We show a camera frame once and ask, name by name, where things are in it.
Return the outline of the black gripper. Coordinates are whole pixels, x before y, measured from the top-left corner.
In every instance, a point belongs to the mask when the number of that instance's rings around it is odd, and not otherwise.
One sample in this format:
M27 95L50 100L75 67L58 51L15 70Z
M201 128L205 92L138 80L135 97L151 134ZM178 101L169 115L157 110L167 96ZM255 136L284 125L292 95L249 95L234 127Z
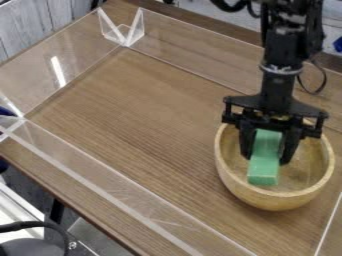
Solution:
M290 163L301 139L320 138L329 114L294 97L304 66L262 65L261 91L253 95L226 96L222 122L239 130L241 154L251 158L257 129L285 135L281 164Z

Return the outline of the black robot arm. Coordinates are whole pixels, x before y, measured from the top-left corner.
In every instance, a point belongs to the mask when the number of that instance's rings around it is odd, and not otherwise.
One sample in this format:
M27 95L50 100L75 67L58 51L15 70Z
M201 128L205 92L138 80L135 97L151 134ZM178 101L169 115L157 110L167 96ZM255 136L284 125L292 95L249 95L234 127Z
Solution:
M259 129L281 134L279 162L292 161L302 139L322 136L325 110L294 97L302 83L304 63L322 51L324 0L210 0L225 12L247 10L261 20L263 72L261 91L254 95L227 96L222 122L239 130L241 154L253 156Z

